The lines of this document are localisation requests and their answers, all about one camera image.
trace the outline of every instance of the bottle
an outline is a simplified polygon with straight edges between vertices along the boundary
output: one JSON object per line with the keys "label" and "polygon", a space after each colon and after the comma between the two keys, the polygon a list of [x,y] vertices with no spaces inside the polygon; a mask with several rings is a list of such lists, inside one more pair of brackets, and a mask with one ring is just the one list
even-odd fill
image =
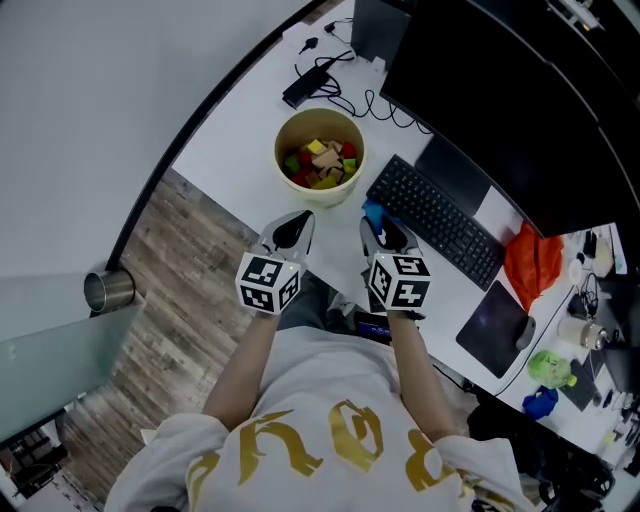
{"label": "bottle", "polygon": [[590,350],[601,350],[608,341],[607,330],[592,321],[568,316],[558,323],[558,337]]}
{"label": "bottle", "polygon": [[547,389],[575,386],[578,379],[571,375],[569,361],[550,350],[541,350],[527,365],[531,378]]}

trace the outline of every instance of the bowl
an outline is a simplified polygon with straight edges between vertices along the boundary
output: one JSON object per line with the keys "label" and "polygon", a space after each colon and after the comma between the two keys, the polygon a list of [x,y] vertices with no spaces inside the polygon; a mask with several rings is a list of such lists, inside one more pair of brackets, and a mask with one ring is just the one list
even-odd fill
{"label": "bowl", "polygon": [[[358,169],[351,179],[328,190],[313,190],[296,185],[282,168],[285,158],[314,139],[351,142],[356,149]],[[320,206],[334,206],[344,201],[363,173],[367,151],[362,132],[346,115],[329,108],[311,108],[291,116],[276,136],[274,145],[275,169],[278,176],[296,193]]]}

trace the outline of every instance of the computer mouse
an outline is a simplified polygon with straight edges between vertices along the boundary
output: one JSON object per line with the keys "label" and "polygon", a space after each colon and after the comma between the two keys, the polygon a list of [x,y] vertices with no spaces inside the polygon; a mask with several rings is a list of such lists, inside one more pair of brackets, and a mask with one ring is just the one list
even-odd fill
{"label": "computer mouse", "polygon": [[522,322],[520,336],[516,339],[516,348],[519,351],[524,350],[529,346],[533,339],[533,334],[536,332],[536,320],[532,316],[528,316]]}

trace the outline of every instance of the white t-shirt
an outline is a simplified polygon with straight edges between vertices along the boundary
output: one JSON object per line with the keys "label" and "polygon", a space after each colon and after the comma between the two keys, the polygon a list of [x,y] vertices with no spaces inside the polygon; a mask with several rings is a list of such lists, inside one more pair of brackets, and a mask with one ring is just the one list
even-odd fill
{"label": "white t-shirt", "polygon": [[431,443],[402,404],[391,349],[298,327],[276,335],[249,420],[228,432],[202,414],[169,418],[105,510],[446,512],[474,501],[533,510],[508,441]]}

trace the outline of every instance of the red plastic bag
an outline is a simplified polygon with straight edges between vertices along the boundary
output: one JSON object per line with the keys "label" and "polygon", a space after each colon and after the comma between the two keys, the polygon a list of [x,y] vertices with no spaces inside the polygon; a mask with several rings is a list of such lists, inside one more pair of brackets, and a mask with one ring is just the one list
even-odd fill
{"label": "red plastic bag", "polygon": [[563,247],[562,238],[540,238],[526,222],[507,246],[504,271],[527,313],[562,272]]}

